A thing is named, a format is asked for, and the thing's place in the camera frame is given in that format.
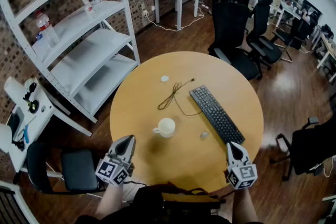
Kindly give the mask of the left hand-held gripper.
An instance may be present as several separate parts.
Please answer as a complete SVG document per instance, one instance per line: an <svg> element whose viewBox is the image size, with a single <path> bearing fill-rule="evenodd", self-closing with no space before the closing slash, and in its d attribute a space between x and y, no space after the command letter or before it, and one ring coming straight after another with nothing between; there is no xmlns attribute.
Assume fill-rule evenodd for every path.
<svg viewBox="0 0 336 224"><path fill-rule="evenodd" d="M103 182L114 186L123 184L134 170L131 159L134 155L135 145L134 135L128 135L114 141L108 153L103 159L100 159L95 175Z"/></svg>

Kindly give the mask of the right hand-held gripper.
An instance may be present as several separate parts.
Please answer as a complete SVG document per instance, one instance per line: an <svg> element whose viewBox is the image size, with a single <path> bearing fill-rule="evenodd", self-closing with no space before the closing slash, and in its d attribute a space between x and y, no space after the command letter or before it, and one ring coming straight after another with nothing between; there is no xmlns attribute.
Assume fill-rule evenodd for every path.
<svg viewBox="0 0 336 224"><path fill-rule="evenodd" d="M256 165L249 161L247 150L235 142L227 143L229 183L235 190L249 188L258 178Z"/></svg>

